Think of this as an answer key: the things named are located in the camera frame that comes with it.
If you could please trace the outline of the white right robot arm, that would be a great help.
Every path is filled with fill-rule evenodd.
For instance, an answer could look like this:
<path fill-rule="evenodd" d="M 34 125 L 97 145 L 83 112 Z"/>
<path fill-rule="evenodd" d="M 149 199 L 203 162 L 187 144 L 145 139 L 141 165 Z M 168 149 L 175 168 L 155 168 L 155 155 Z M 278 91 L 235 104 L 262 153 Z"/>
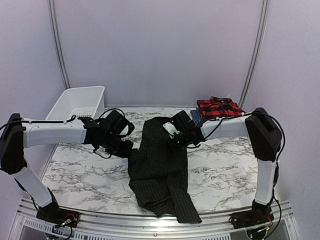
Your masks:
<path fill-rule="evenodd" d="M 220 138 L 247 137 L 257 159 L 257 188 L 247 219 L 258 224 L 267 216 L 266 207 L 273 201 L 279 175 L 279 155 L 284 133 L 264 108 L 239 116 L 218 117 L 196 124 L 183 110 L 161 126 L 167 141 L 175 147 L 186 147 Z"/>

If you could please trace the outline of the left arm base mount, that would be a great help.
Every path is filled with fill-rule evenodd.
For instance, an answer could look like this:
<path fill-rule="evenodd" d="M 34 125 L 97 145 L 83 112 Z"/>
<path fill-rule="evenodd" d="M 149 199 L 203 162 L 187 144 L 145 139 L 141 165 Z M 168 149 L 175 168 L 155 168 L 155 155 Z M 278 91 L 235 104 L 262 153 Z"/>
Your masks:
<path fill-rule="evenodd" d="M 76 228 L 79 222 L 80 213 L 78 211 L 68 210 L 59 208 L 57 211 L 53 212 L 43 212 L 41 210 L 37 211 L 36 218 L 53 223 L 56 225 L 62 225 L 65 223 L 67 227 Z"/>

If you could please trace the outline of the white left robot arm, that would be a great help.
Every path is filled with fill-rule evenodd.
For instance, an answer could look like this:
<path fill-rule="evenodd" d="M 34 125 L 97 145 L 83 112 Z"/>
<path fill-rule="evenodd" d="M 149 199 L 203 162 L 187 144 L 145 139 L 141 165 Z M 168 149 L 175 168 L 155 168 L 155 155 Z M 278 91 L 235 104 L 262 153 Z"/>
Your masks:
<path fill-rule="evenodd" d="M 133 143 L 125 138 L 135 126 L 113 109 L 98 119 L 73 115 L 67 120 L 34 120 L 14 113 L 0 129 L 0 169 L 14 177 L 51 222 L 58 223 L 63 211 L 29 167 L 24 150 L 39 145 L 82 144 L 93 146 L 94 152 L 103 148 L 110 157 L 128 158 Z"/>

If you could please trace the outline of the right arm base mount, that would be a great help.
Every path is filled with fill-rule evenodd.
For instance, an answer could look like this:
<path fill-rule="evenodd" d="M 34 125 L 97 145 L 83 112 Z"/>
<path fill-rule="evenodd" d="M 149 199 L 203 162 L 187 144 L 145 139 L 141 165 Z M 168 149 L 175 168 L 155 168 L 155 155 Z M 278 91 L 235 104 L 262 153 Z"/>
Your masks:
<path fill-rule="evenodd" d="M 234 212 L 229 218 L 229 222 L 233 225 L 234 229 L 270 223 L 273 220 L 274 215 L 271 210 L 262 211 L 261 209 Z"/>

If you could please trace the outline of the black pinstripe long sleeve shirt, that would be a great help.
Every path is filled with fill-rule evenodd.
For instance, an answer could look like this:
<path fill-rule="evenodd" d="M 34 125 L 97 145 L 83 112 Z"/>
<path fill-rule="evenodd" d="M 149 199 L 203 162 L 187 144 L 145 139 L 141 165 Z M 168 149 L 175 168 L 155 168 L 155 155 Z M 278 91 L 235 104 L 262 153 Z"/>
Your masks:
<path fill-rule="evenodd" d="M 139 148 L 128 158 L 129 187 L 138 205 L 157 217 L 169 214 L 179 223 L 201 223 L 188 194 L 187 149 L 165 140 L 161 127 L 168 121 L 154 117 L 144 122 Z"/>

